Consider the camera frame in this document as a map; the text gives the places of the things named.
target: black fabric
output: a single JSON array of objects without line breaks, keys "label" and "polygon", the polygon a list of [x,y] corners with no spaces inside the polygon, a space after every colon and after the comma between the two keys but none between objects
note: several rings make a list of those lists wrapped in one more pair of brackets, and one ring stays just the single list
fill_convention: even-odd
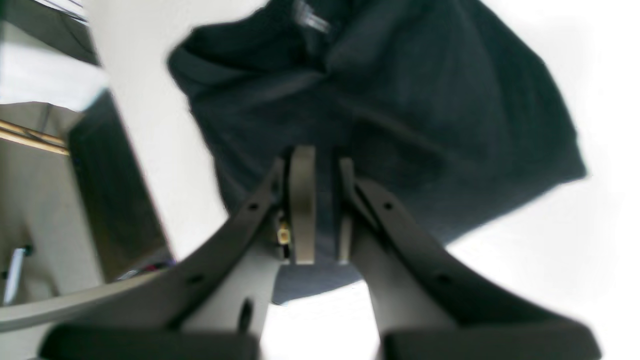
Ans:
[{"label": "black fabric", "polygon": [[543,61],[479,1],[308,4],[329,32],[272,0],[248,19],[196,28],[169,59],[230,211],[284,148],[317,147],[318,265],[283,267],[275,302],[358,279],[333,265],[335,146],[442,243],[584,176]]}]

